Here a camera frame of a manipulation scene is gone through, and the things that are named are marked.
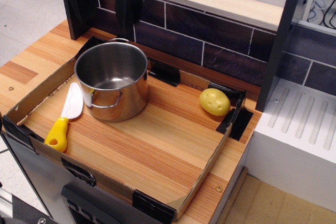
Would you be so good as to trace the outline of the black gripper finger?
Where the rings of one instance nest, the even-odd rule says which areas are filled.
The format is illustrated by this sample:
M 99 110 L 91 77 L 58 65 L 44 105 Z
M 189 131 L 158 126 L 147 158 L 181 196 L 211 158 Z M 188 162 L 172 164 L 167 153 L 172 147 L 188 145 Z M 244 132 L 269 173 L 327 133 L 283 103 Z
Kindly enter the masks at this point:
M 92 25 L 97 19 L 98 0 L 78 0 L 81 22 Z
M 144 0 L 115 0 L 119 35 L 129 37 L 134 24 L 140 19 Z

